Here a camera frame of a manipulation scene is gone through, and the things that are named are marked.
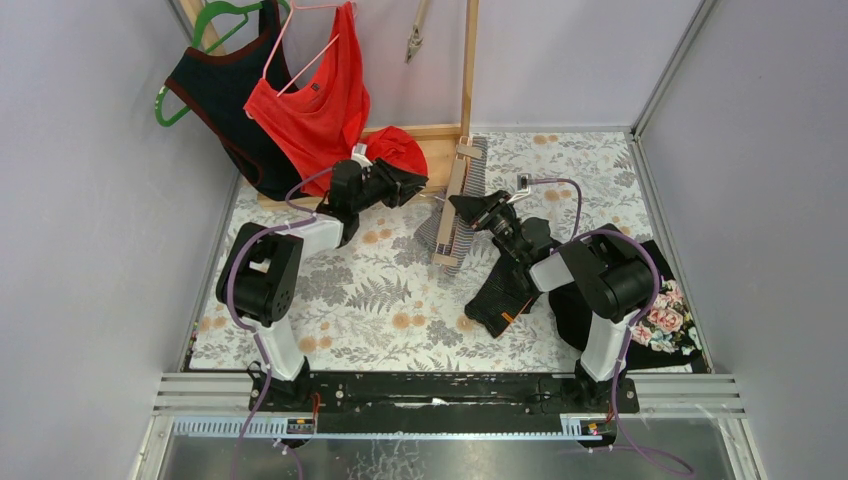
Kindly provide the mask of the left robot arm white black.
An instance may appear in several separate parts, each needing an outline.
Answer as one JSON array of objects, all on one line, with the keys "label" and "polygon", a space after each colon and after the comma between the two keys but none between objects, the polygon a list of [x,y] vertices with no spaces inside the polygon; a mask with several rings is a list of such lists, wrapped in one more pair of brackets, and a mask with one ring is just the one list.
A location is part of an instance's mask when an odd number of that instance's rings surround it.
[{"label": "left robot arm white black", "polygon": [[343,160],[325,172],[329,189],[306,218],[275,227],[241,226],[216,285],[217,300],[252,334],[264,373],[279,382],[294,381],[307,364],[286,318],[303,261],[345,246],[362,211],[378,203],[400,207],[428,182],[426,175],[382,158],[369,166]]}]

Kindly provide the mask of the wooden clip hanger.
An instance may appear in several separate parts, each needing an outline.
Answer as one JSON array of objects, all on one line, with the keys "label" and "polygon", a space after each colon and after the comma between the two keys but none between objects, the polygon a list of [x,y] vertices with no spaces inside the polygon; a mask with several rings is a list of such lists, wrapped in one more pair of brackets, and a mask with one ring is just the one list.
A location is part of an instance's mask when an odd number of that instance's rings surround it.
[{"label": "wooden clip hanger", "polygon": [[462,136],[456,145],[455,158],[451,165],[445,200],[439,218],[436,247],[433,254],[433,263],[436,265],[442,267],[455,267],[458,265],[457,258],[452,254],[456,209],[449,198],[463,192],[470,161],[477,157],[478,151],[473,146],[473,137]]}]

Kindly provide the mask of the grey striped underwear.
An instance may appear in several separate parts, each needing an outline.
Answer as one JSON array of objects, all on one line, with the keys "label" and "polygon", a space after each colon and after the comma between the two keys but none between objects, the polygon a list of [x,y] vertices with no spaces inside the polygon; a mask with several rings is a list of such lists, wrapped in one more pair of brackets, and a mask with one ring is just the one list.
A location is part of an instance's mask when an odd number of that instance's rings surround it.
[{"label": "grey striped underwear", "polygon": [[485,195],[488,140],[482,135],[460,138],[449,163],[441,203],[417,228],[414,238],[445,275],[455,276],[463,266],[475,235],[476,198]]}]

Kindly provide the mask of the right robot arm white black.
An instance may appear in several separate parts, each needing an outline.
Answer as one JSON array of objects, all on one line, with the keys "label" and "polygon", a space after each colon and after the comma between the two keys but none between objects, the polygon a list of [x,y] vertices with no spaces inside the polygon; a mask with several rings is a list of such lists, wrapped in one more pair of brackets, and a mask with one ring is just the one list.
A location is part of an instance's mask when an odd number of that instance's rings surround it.
[{"label": "right robot arm white black", "polygon": [[575,371],[595,383],[616,380],[625,365],[628,327],[653,305],[660,288],[647,251],[614,226],[560,243],[547,220],[520,219],[507,192],[452,195],[456,214],[473,231],[487,231],[500,257],[466,316],[498,337],[544,293],[571,285],[592,313]]}]

